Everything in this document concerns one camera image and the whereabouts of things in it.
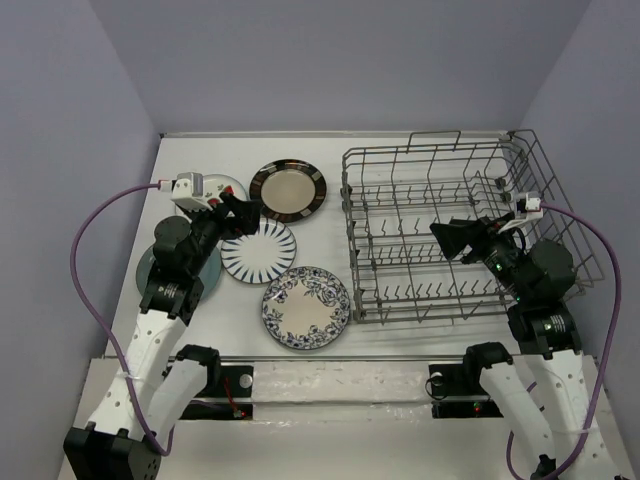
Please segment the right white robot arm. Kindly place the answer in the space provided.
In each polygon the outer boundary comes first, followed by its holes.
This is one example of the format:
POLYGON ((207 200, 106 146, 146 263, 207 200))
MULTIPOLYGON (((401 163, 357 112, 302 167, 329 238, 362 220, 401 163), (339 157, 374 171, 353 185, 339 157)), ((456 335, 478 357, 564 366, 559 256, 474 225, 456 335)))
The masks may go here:
POLYGON ((584 354, 565 293, 576 281, 574 261, 561 243, 528 246, 514 214, 475 221, 432 223, 443 256, 481 263, 513 297, 510 331, 535 387, 521 381, 511 354, 499 342, 467 348, 462 384, 485 391, 519 443, 531 479, 620 479, 595 419, 599 397, 584 377, 584 354))

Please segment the blue floral pattern plate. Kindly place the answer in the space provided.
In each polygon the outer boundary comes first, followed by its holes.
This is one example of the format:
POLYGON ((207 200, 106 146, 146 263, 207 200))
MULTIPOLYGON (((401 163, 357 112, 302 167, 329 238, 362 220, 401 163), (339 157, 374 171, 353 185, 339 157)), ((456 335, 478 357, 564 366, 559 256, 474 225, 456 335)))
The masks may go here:
POLYGON ((318 350, 335 341, 351 318, 349 293, 341 280, 320 267, 287 270, 267 287, 262 322, 281 345, 318 350))

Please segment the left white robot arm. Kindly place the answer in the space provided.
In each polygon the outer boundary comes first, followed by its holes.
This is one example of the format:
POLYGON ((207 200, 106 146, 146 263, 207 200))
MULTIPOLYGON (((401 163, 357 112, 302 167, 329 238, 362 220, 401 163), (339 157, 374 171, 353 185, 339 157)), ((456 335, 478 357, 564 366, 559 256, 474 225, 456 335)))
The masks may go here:
POLYGON ((71 428, 64 452, 78 479, 154 479, 171 452, 175 424, 197 394, 221 383, 211 347, 174 346, 202 298, 200 272, 222 239, 254 234, 261 205, 223 192, 215 203, 161 220, 132 338, 122 348, 109 326, 119 369, 82 428, 71 428))

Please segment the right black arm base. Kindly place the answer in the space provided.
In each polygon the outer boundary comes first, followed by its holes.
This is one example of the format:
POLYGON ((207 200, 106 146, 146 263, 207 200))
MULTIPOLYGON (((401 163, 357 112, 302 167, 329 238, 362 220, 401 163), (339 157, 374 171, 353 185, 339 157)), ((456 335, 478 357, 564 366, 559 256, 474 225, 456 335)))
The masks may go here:
POLYGON ((471 385, 457 363, 431 364, 425 392, 434 419, 502 418, 497 405, 479 386, 471 385))

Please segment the white strawberry pattern plate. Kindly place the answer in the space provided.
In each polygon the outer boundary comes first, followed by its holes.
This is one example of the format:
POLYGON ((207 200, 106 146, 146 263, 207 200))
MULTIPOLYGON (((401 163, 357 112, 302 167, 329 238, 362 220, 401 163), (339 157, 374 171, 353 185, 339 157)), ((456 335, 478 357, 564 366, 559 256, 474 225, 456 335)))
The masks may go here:
POLYGON ((220 202, 219 195, 229 192, 240 200, 247 200, 248 195, 244 187, 235 178, 223 174, 208 174, 205 176, 206 199, 212 206, 220 202))

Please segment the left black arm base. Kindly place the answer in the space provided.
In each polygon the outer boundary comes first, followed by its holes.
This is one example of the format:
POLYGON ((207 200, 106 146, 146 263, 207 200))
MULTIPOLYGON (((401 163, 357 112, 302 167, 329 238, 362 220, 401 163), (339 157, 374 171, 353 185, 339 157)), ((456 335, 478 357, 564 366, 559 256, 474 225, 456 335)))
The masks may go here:
POLYGON ((185 421, 247 421, 253 418, 254 367, 223 365, 215 386, 207 386, 189 403, 180 419, 185 421))

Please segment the dark striped rim plate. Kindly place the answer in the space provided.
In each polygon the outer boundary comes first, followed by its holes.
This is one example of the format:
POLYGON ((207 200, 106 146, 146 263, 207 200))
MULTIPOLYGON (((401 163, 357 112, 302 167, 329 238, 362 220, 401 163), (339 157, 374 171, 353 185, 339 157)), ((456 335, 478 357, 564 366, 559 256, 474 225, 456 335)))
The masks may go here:
POLYGON ((266 218, 294 223, 320 209, 327 196, 327 183, 314 165, 281 159, 256 172, 249 184, 249 196, 262 203, 261 212, 266 218))

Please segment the plain teal plate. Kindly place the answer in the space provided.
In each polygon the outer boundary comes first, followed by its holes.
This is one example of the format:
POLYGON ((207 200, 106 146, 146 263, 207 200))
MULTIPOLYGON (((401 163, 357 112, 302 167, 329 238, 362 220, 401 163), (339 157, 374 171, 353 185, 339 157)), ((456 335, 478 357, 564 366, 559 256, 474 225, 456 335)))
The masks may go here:
MULTIPOLYGON (((153 247, 149 246, 141 256, 136 268, 135 282, 140 295, 144 294, 154 260, 153 247)), ((222 270, 221 254, 219 249, 215 248, 199 273, 199 278, 203 283, 203 300, 207 299, 213 293, 221 276, 222 270)))

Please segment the white blue striped plate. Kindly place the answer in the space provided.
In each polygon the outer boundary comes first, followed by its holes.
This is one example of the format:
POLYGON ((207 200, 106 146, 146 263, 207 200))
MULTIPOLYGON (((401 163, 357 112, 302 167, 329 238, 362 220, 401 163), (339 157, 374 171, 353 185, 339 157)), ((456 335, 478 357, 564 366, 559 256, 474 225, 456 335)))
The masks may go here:
POLYGON ((253 235, 221 243, 221 260, 226 271, 247 284, 269 283, 294 263, 297 242, 283 223, 262 218, 253 235))

